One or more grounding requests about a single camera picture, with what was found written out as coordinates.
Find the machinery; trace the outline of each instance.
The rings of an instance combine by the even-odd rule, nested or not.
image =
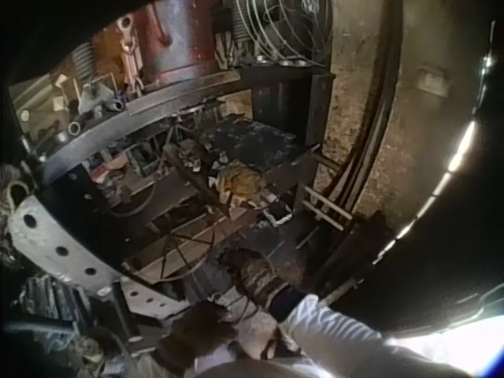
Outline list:
[[[317,222],[302,210],[338,232],[353,220],[310,186],[318,164],[338,169],[320,153],[331,2],[163,0],[109,29],[13,94],[27,157],[3,192],[2,259],[31,272],[7,328],[70,350],[93,374],[111,363],[97,324],[128,355],[152,350],[161,324],[230,289],[216,257],[250,229],[292,223],[301,248],[306,231],[292,220]],[[96,54],[113,48],[116,72]],[[47,80],[61,117],[42,127]],[[226,102],[243,91],[249,117]]]

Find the metal rod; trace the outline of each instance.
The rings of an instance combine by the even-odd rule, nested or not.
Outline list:
[[[325,215],[324,213],[322,213],[319,209],[317,209],[315,206],[313,206],[308,201],[304,200],[302,202],[302,204],[307,209],[312,210],[316,215],[318,215],[319,217],[323,218],[325,221],[327,221],[329,224],[331,224],[335,228],[339,229],[340,231],[344,231],[344,228],[343,228],[343,226],[341,224],[337,223],[335,220],[331,219],[330,217],[328,217],[327,215]]]
[[[317,154],[316,152],[312,152],[312,157],[316,161],[321,163],[322,165],[325,165],[326,167],[328,167],[329,169],[332,169],[335,172],[339,172],[339,170],[341,169],[341,165],[339,165],[334,160],[331,160],[330,158],[328,158],[324,155],[320,155],[320,154]]]
[[[130,343],[135,343],[142,339],[140,330],[135,322],[133,314],[129,311],[128,303],[124,297],[123,289],[120,282],[112,284],[112,302],[116,308],[117,316],[119,317],[120,324],[124,329],[124,333]]]
[[[311,187],[305,187],[305,191],[307,191],[310,195],[312,195],[316,199],[321,200],[323,203],[325,203],[331,209],[335,210],[337,213],[343,215],[349,221],[352,220],[352,216],[349,213],[347,213],[345,210],[341,209],[340,207],[329,201],[327,198],[325,198],[323,195],[321,195],[319,192],[315,191]]]
[[[5,324],[7,332],[50,332],[63,333],[71,335],[75,333],[72,321],[62,321],[60,319],[51,319],[49,317],[40,317],[38,315],[24,315],[22,319],[8,321]]]

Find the debris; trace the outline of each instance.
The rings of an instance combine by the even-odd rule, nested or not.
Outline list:
[[[261,175],[247,168],[241,161],[234,160],[217,175],[217,190],[220,201],[227,203],[233,194],[232,205],[254,201],[265,188],[266,182]]]

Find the rusty metal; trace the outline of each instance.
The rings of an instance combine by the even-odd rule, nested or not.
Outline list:
[[[156,87],[217,70],[212,2],[163,0],[135,13],[144,81]]]
[[[128,91],[140,96],[145,89],[143,81],[140,79],[140,69],[142,68],[142,58],[138,48],[138,39],[135,35],[134,17],[129,13],[117,21],[117,27],[122,33],[120,45],[123,49],[124,74],[128,81]]]

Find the pipe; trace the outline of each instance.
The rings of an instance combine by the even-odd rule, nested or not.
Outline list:
[[[75,333],[73,321],[62,321],[38,315],[23,315],[21,319],[8,321],[7,332],[49,332],[72,335]]]

